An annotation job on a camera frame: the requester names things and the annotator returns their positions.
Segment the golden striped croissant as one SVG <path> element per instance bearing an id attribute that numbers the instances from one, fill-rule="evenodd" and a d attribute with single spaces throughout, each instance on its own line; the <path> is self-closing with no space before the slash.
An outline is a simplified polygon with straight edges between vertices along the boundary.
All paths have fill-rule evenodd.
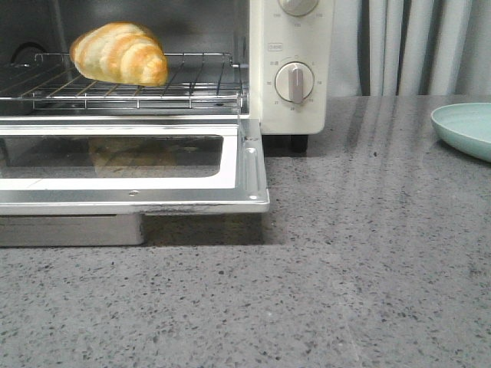
<path id="1" fill-rule="evenodd" d="M 158 87 L 168 78 L 160 41 L 133 22 L 111 22 L 79 36 L 70 59 L 82 76 L 95 81 Z"/>

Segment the glass oven door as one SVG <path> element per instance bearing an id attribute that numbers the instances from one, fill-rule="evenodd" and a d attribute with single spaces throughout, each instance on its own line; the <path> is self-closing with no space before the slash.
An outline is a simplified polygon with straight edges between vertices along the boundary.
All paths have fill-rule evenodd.
<path id="1" fill-rule="evenodd" d="M 152 215 L 265 212 L 257 120 L 1 120 L 1 244 L 139 245 Z"/>

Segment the black oven foot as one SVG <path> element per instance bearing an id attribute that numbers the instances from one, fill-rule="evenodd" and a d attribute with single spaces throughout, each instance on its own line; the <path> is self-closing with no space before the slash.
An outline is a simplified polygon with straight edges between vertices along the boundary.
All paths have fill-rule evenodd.
<path id="1" fill-rule="evenodd" d="M 308 135 L 291 135 L 290 149 L 294 153 L 305 153 L 308 148 Z"/>

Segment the cream white toaster oven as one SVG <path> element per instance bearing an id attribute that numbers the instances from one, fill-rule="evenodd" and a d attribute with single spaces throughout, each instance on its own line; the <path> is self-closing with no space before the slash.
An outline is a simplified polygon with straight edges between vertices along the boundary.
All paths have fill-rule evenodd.
<path id="1" fill-rule="evenodd" d="M 114 21 L 149 28 L 171 53 L 227 53 L 248 68 L 247 110 L 234 114 L 84 112 L 30 110 L 21 104 L 1 109 L 3 117 L 149 116 L 246 118 L 265 135 L 312 135 L 325 126 L 326 83 L 334 2 L 318 1 L 309 14 L 294 17 L 278 1 L 3 1 L 1 68 L 32 61 L 36 54 L 67 54 L 81 35 Z M 275 75 L 288 63 L 306 64 L 314 86 L 302 104 L 283 100 Z"/>

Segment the lower timer knob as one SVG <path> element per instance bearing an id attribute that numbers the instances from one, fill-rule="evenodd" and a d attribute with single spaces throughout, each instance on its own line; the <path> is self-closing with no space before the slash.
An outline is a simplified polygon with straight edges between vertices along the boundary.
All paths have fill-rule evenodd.
<path id="1" fill-rule="evenodd" d="M 275 75 L 275 89 L 283 100 L 302 104 L 312 92 L 314 81 L 314 74 L 306 64 L 291 62 Z"/>

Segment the upper temperature knob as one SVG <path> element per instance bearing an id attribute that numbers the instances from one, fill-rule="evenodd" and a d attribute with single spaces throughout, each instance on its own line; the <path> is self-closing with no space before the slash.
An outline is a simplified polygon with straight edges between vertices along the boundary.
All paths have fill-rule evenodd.
<path id="1" fill-rule="evenodd" d="M 286 14 L 302 17 L 315 10 L 318 0 L 278 0 L 278 3 Z"/>

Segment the grey white curtain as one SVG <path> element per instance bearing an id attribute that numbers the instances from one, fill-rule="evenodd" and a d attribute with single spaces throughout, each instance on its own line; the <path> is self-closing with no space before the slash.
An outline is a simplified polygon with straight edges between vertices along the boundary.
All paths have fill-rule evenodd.
<path id="1" fill-rule="evenodd" d="M 338 1 L 333 97 L 488 95 L 488 1 Z"/>

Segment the mint green plate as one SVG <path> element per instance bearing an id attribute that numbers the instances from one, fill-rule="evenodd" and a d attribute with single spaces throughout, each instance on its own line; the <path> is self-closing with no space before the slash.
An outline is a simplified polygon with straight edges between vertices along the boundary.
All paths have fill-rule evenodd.
<path id="1" fill-rule="evenodd" d="M 490 103 L 456 103 L 435 109 L 432 125 L 443 142 L 490 162 Z"/>

